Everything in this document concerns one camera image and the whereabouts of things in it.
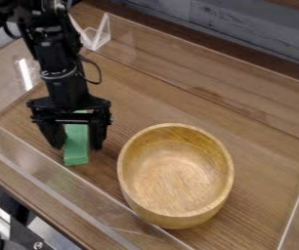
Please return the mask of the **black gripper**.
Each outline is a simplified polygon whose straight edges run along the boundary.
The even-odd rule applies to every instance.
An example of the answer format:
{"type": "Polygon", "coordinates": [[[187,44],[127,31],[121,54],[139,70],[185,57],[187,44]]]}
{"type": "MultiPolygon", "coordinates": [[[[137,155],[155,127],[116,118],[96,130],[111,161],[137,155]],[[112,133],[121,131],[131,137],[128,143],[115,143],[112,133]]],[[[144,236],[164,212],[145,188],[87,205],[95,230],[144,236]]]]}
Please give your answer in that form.
{"type": "Polygon", "coordinates": [[[89,125],[89,146],[103,149],[111,124],[111,101],[89,92],[84,71],[73,67],[57,72],[43,70],[48,95],[28,101],[32,122],[37,124],[52,147],[61,149],[67,141],[63,124],[89,125]]]}

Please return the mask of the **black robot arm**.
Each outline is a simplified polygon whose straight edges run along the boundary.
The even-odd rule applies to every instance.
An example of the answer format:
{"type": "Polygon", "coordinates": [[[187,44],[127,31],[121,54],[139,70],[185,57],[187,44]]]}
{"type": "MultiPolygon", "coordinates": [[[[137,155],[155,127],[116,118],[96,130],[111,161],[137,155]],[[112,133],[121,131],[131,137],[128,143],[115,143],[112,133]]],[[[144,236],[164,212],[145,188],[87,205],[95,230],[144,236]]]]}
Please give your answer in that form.
{"type": "Polygon", "coordinates": [[[13,22],[33,59],[39,62],[40,78],[48,95],[27,102],[44,138],[55,148],[67,141],[68,124],[89,127],[89,146],[103,148],[112,124],[111,101],[89,93],[80,55],[81,34],[71,21],[68,0],[0,0],[0,28],[13,22]]]}

